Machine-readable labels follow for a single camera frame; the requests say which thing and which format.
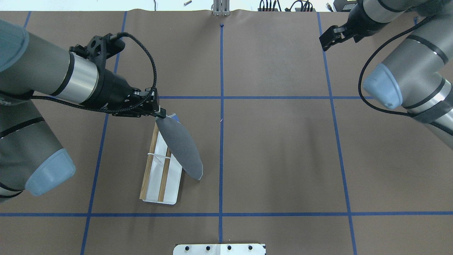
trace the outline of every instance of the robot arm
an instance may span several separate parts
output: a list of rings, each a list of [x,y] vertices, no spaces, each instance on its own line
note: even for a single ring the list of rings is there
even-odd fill
[[[365,79],[364,89],[388,109],[403,106],[453,149],[453,91],[438,71],[453,57],[451,0],[363,0],[351,10],[346,24],[331,26],[319,39],[323,50],[354,38],[377,33],[407,9],[429,20],[415,29]]]
[[[39,196],[75,173],[75,166],[31,98],[38,91],[78,108],[114,116],[165,118],[154,84],[141,92],[105,69],[126,33],[95,36],[69,51],[0,20],[0,202],[24,189]]]

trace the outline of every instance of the black rubber seal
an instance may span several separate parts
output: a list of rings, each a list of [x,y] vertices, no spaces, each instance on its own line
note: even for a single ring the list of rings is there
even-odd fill
[[[4,188],[4,189],[6,189],[7,191],[12,191],[12,192],[23,191],[23,190],[16,190],[16,189],[10,188],[10,187],[6,186],[5,184],[3,184],[3,183],[1,183],[1,182],[0,182],[0,188]]]
[[[11,196],[0,195],[0,198],[12,198],[12,197],[18,196],[20,193],[22,193],[22,191],[17,194],[11,195]]]
[[[61,83],[60,87],[58,87],[58,89],[55,90],[54,93],[50,94],[51,96],[59,95],[66,88],[73,72],[74,72],[74,55],[72,53],[69,53],[69,67],[67,69],[66,76],[64,77],[64,80]]]
[[[384,7],[386,10],[389,10],[389,11],[391,11],[391,12],[402,12],[402,11],[405,11],[405,10],[396,10],[396,9],[390,8],[390,7],[388,7],[386,4],[384,4],[384,3],[382,2],[382,0],[377,0],[377,1],[378,1],[378,3],[379,3],[382,7]]]
[[[450,112],[452,109],[453,109],[453,89],[450,90],[450,93],[448,93],[448,95],[443,101],[439,102],[438,104],[434,105],[428,110],[421,112],[412,118],[418,122],[429,124],[433,123],[438,118]]]
[[[15,126],[12,126],[2,132],[0,132],[0,139],[3,139],[5,136],[11,134],[11,133],[14,133],[24,127],[28,127],[30,125],[33,125],[35,123],[38,123],[38,122],[41,122],[41,121],[44,121],[44,118],[43,117],[38,117],[38,118],[34,118],[34,119],[30,119],[30,120],[27,120],[27,121],[24,121],[20,124],[17,124]]]
[[[445,85],[445,78],[442,78],[442,81],[440,82],[440,85],[436,88],[436,90],[434,90],[434,92],[432,92],[429,96],[427,96],[425,99],[423,99],[422,101],[416,103],[416,104],[413,104],[411,106],[406,106],[404,107],[404,109],[414,109],[415,107],[418,107],[424,103],[426,103],[427,101],[431,100],[433,97],[435,97],[443,88],[443,86]]]
[[[428,47],[430,50],[434,51],[443,61],[444,64],[448,63],[448,57],[445,55],[445,53],[439,49],[436,45],[432,44],[430,41],[427,39],[411,34],[408,37],[408,39],[416,40],[417,42],[424,44],[426,47]]]

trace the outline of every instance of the wooden slat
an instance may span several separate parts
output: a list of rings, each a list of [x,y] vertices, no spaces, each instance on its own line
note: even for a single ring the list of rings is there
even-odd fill
[[[167,148],[167,157],[171,156],[170,149]],[[170,159],[166,158],[164,162],[164,171],[162,172],[162,180],[160,181],[160,189],[159,189],[159,197],[157,201],[163,202],[164,201],[164,195],[165,195],[165,188],[167,186],[167,177],[169,175],[169,167],[170,167]]]
[[[159,134],[159,129],[157,124],[154,125],[153,137],[151,138],[151,145],[149,147],[149,152],[154,153],[156,150],[157,136]],[[151,174],[151,163],[153,162],[153,155],[148,155],[148,160],[146,161],[145,174],[143,175],[142,188],[140,190],[140,199],[146,199],[146,193],[148,192],[149,186],[149,175]]]

